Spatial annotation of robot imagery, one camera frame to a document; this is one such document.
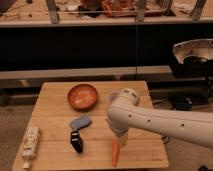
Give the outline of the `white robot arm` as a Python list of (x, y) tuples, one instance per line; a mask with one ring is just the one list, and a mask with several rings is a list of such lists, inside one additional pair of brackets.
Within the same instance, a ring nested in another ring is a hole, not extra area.
[(140, 96), (131, 88), (109, 95), (107, 122), (117, 137), (130, 128), (167, 135), (213, 149), (213, 114), (139, 107)]

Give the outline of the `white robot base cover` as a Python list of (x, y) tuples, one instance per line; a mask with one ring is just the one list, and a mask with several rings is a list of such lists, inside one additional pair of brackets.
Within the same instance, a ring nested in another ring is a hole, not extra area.
[(213, 39), (193, 39), (173, 45), (172, 50), (179, 64), (189, 57), (213, 60)]

